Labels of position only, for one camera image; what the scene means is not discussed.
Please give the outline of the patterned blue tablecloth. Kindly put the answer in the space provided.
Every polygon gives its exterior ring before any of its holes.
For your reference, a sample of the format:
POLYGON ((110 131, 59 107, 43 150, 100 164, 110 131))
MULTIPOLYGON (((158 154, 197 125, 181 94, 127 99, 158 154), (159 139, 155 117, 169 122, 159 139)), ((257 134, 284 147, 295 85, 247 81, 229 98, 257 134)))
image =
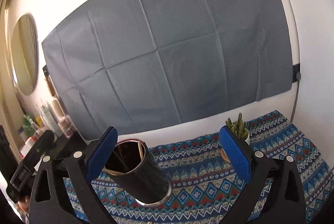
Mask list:
MULTIPOLYGON (((278 111, 248 121, 246 127, 252 149, 271 158, 294 158, 304 190, 306 221, 312 221, 333 192, 333 172, 319 149, 278 111)), ((118 223, 218 223, 245 187, 222 158, 217 134, 159 145, 151 152, 172 181, 173 193, 162 206, 140 206, 105 173, 91 183, 118 223)))

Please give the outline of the grey wall cloth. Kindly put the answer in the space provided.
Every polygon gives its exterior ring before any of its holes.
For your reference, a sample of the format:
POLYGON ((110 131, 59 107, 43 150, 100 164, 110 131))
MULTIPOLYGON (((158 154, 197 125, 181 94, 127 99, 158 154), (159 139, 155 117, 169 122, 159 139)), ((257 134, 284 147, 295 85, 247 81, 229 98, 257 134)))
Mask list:
POLYGON ((203 119, 293 82, 281 0, 88 0, 42 49, 86 140, 203 119))

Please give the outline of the small potted succulent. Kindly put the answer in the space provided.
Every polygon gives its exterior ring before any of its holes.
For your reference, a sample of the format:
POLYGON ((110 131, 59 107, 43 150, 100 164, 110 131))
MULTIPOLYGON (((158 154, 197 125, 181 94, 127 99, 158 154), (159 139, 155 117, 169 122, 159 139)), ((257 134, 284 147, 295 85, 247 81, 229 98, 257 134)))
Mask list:
POLYGON ((246 123, 242 119, 241 112, 239 113, 238 119, 236 121, 232 122, 231 119, 228 118, 225 121, 225 125, 237 139, 245 141, 248 145, 250 144, 250 134, 246 128, 246 123))

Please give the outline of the black cylindrical utensil holder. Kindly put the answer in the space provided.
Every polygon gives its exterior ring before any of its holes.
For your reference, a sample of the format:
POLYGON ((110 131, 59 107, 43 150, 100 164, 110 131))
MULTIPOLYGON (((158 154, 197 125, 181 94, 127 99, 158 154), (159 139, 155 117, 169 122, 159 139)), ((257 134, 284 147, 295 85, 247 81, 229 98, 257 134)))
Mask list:
POLYGON ((128 139, 117 143, 103 172, 143 207, 158 207, 172 195, 170 179, 141 140, 128 139))

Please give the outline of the white spray bottle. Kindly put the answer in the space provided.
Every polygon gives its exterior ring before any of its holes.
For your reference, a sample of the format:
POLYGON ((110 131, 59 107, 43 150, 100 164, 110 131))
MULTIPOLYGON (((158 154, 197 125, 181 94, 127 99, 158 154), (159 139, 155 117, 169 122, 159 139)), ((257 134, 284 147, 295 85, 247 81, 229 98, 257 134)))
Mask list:
POLYGON ((63 133, 59 128, 56 120, 53 118, 52 113, 45 105, 41 105, 41 113, 46 124, 54 132, 56 137, 61 137, 63 133))

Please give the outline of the round wall mirror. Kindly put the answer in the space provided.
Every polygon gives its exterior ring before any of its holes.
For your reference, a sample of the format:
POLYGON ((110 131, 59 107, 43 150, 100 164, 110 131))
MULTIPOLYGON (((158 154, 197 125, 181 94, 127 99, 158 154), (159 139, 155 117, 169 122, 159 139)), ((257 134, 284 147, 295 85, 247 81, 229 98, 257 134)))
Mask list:
POLYGON ((37 30, 32 15, 22 15, 15 24, 10 53, 15 86, 24 95, 32 94, 38 77, 37 30))

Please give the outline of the white refrigerator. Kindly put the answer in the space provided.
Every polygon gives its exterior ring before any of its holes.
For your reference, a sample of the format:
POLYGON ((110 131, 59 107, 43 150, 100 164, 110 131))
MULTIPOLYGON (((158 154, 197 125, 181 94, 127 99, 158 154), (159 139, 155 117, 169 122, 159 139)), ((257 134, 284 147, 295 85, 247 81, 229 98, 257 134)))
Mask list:
POLYGON ((333 0, 290 0, 301 81, 293 123, 333 166, 333 0))

